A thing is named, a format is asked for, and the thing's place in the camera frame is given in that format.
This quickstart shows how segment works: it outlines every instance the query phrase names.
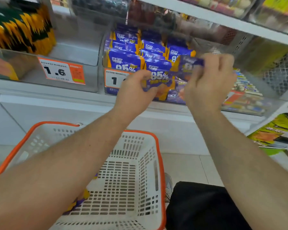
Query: finger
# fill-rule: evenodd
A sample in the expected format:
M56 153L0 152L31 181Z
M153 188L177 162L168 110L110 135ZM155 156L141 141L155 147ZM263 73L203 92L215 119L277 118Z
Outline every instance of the finger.
M220 54L220 71L228 73L228 75L230 75L232 73L234 61L235 58L231 54Z
M204 73L207 75L215 75L219 71L220 58L219 55L205 53L202 55L205 61Z
M141 81L141 80L148 80L150 78L151 72L148 70L139 70L135 73L132 73L128 76L128 79L132 79L135 81Z
M158 88L157 87L151 87L146 93L151 98L151 100L154 99L154 97L157 95Z
M200 80L200 78L203 76L203 66L197 65L194 67L193 71L192 71L192 75L190 78L190 82L198 82Z

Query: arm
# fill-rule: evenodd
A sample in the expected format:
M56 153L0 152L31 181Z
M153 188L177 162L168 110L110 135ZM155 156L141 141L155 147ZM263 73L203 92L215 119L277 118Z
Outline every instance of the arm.
M49 229L99 171L156 89L142 70L123 82L114 108L87 127L0 175L0 230Z
M221 113L236 76L230 55L205 54L185 88L185 100L221 179L253 230L288 230L288 172Z

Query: shopping basket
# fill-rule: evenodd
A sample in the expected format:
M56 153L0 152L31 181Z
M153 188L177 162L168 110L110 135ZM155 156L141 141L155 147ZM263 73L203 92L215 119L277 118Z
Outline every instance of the shopping basket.
M83 127L35 124L0 166L0 174ZM165 181L158 138L149 132L124 131L87 189L88 200L61 216L51 230L163 230Z

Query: white cabinet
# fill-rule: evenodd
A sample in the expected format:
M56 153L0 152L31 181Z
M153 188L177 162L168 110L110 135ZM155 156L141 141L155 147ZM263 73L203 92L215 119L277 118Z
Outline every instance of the white cabinet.
M87 125L111 110L113 103L88 101L78 103L78 99L68 101L50 100L1 95L0 103L19 125L28 131L41 121L61 121ZM242 132L254 124L251 120L229 120ZM157 135L161 152L181 154L209 154L203 137L192 116L178 111L148 108L138 116L129 129L149 131Z
M16 145L25 132L0 105L0 144Z

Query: hand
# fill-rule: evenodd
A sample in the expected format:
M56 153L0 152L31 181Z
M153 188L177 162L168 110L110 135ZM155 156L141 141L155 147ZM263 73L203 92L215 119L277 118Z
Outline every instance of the hand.
M148 105L157 94L157 87L152 87L147 92L143 91L141 86L142 80L150 78L150 71L139 70L130 74L128 78L123 81L121 88L117 94L116 103L113 110L122 118L131 122L139 114L146 110Z
M184 89L184 99L193 116L220 112L237 79L232 55L207 53L203 59L204 68L194 69Z

